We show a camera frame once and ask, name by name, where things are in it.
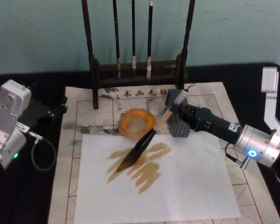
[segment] white cable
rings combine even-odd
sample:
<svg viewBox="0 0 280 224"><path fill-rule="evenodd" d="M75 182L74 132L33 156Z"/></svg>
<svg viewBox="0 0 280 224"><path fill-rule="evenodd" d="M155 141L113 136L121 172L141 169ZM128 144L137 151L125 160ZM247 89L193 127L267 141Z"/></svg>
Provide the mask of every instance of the white cable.
<svg viewBox="0 0 280 224"><path fill-rule="evenodd" d="M52 164L48 167L48 168L41 168L41 167L39 167L37 164L36 164L36 162L35 162L35 160L34 160L34 150L35 150L35 146L36 146L36 144L37 144L37 142L35 141L35 143L34 143L34 145L33 145L33 147L32 147L32 150L31 150L31 160L32 160L32 163L33 163L33 165L35 166L35 168L36 169L38 169L38 170L40 170L40 171L49 171L53 166L54 166L54 164L55 164L55 162L56 162L56 157L57 157L57 155L56 155L56 149L55 149L55 147L54 147L54 145L49 141L49 140L47 140L46 138L42 138L42 140L44 140L44 141L46 141L51 147L52 147L52 149L53 149L53 152L54 152L54 159L53 159L53 162L52 162Z"/></svg>

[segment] blue wall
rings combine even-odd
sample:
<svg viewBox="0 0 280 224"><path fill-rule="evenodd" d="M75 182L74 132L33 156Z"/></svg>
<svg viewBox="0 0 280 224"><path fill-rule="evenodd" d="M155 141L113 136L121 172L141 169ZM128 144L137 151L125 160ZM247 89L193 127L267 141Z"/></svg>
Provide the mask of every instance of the blue wall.
<svg viewBox="0 0 280 224"><path fill-rule="evenodd" d="M132 60L131 0L118 0L122 62ZM155 0L152 60L182 49L189 0ZM89 0L94 55L116 63L111 0ZM137 61L147 59L148 1L136 0ZM280 0L196 0L188 65L280 64ZM80 0L0 0L0 74L87 70Z"/></svg>

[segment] grey plastic part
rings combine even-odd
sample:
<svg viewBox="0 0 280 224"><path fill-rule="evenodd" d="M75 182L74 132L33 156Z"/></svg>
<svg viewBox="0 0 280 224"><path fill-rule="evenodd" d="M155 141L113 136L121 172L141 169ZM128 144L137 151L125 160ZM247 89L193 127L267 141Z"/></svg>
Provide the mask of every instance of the grey plastic part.
<svg viewBox="0 0 280 224"><path fill-rule="evenodd" d="M166 106L170 107L181 90L170 89L168 90ZM182 101L183 105L187 105L188 101L185 98ZM187 138L190 134L190 126L183 120L178 118L178 114L173 114L169 118L169 132L173 137Z"/></svg>

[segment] blue led light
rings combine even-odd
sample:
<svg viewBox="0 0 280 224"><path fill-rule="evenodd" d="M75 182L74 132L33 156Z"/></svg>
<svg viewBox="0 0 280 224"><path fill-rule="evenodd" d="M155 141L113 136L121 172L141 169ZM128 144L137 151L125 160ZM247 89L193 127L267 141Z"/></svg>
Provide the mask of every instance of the blue led light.
<svg viewBox="0 0 280 224"><path fill-rule="evenodd" d="M253 149L250 149L248 151L248 155L251 156L251 157L255 157L255 156L257 156L257 152L255 150L253 150Z"/></svg>

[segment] orange dish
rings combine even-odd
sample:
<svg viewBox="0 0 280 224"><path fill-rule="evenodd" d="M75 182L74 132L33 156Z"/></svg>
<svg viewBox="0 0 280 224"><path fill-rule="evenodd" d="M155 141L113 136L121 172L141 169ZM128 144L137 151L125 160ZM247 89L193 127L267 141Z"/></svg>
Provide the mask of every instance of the orange dish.
<svg viewBox="0 0 280 224"><path fill-rule="evenodd" d="M120 119L119 133L132 141L138 141L156 123L155 116L144 109L131 109Z"/></svg>

